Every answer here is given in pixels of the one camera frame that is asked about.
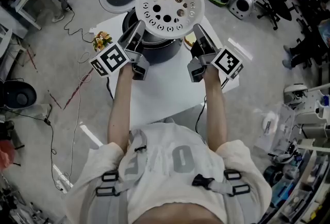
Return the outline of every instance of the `black pot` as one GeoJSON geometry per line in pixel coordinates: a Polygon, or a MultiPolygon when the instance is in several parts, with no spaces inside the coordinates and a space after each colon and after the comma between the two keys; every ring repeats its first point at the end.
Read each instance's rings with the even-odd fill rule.
{"type": "MultiPolygon", "coordinates": [[[[135,14],[135,9],[133,9],[124,18],[123,32],[127,31],[127,29],[137,21],[138,18],[135,14]]],[[[180,50],[182,39],[161,39],[150,34],[148,31],[145,31],[142,38],[142,44],[144,48],[142,54],[151,65],[154,65],[156,63],[165,62],[174,57],[174,55],[180,50]]]]}

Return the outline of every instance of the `hand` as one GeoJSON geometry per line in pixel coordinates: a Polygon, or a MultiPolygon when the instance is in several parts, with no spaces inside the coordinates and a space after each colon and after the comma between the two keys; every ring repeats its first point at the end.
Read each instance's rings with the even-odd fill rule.
{"type": "Polygon", "coordinates": [[[203,74],[205,85],[213,85],[221,83],[219,78],[219,70],[213,65],[208,65],[203,74]]]}

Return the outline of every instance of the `shelf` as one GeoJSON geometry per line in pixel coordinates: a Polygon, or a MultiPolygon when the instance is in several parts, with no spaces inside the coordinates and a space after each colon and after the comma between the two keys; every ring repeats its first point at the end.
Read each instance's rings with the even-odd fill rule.
{"type": "Polygon", "coordinates": [[[300,215],[299,219],[294,223],[294,224],[298,224],[299,221],[301,221],[301,219],[305,216],[306,212],[308,211],[309,207],[315,202],[316,197],[319,195],[320,190],[322,189],[322,186],[325,183],[325,180],[329,174],[330,171],[330,163],[328,164],[327,170],[324,173],[322,182],[320,184],[320,186],[318,187],[318,190],[316,191],[315,195],[313,196],[312,200],[310,201],[310,203],[308,204],[308,206],[306,207],[306,209],[302,212],[302,214],[300,215]]]}
{"type": "Polygon", "coordinates": [[[292,197],[295,194],[295,191],[300,189],[302,182],[306,182],[307,178],[309,177],[314,164],[316,162],[316,158],[317,158],[317,153],[316,151],[313,151],[312,154],[310,155],[310,159],[305,167],[305,170],[303,172],[303,174],[301,175],[299,181],[297,182],[297,185],[294,187],[294,189],[292,190],[292,193],[290,194],[290,196],[288,197],[288,199],[284,202],[284,204],[278,209],[278,211],[275,213],[275,215],[270,219],[270,221],[273,221],[274,219],[278,218],[281,214],[281,212],[286,208],[286,206],[289,204],[289,202],[291,201],[292,197]]]}

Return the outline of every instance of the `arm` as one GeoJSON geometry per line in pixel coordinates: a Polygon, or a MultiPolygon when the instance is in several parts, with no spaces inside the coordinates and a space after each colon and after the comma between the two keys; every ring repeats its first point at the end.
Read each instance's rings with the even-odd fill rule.
{"type": "Polygon", "coordinates": [[[108,124],[108,143],[116,143],[124,153],[129,139],[129,107],[133,74],[130,63],[120,70],[108,124]]]}
{"type": "Polygon", "coordinates": [[[224,98],[218,70],[209,65],[203,76],[207,100],[207,140],[214,152],[227,142],[227,124],[224,98]]]}

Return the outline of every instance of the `black buckle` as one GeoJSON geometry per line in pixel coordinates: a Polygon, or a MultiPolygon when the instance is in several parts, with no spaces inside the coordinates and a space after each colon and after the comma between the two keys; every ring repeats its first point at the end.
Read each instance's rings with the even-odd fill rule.
{"type": "Polygon", "coordinates": [[[233,170],[233,169],[226,169],[224,170],[223,174],[225,175],[226,179],[231,181],[231,180],[240,180],[242,178],[241,173],[239,171],[233,170]]]}
{"type": "Polygon", "coordinates": [[[102,175],[102,181],[103,182],[115,182],[118,180],[119,177],[119,173],[118,170],[115,171],[107,171],[102,175]],[[110,176],[110,175],[114,175],[114,178],[112,179],[105,179],[105,177],[110,176]]]}
{"type": "Polygon", "coordinates": [[[205,178],[200,173],[192,181],[193,186],[202,186],[206,190],[210,190],[208,185],[214,180],[214,178],[205,178]]]}
{"type": "Polygon", "coordinates": [[[95,189],[95,193],[96,193],[96,196],[97,197],[107,197],[107,196],[119,196],[120,195],[120,192],[119,193],[116,193],[116,190],[114,188],[114,186],[112,187],[97,187],[95,189]],[[99,190],[105,190],[105,189],[110,189],[111,192],[100,192],[99,190]]]}
{"type": "Polygon", "coordinates": [[[233,193],[232,194],[228,194],[230,197],[234,197],[234,196],[237,196],[237,195],[242,195],[242,194],[247,194],[249,193],[251,190],[250,190],[250,186],[248,184],[244,184],[244,185],[236,185],[236,186],[233,186],[233,193]],[[243,190],[243,191],[236,191],[236,188],[242,188],[242,187],[247,187],[247,190],[243,190]]]}
{"type": "Polygon", "coordinates": [[[143,149],[146,149],[146,145],[142,146],[142,147],[138,147],[138,148],[135,148],[134,151],[135,152],[138,152],[138,151],[141,151],[143,149]]]}

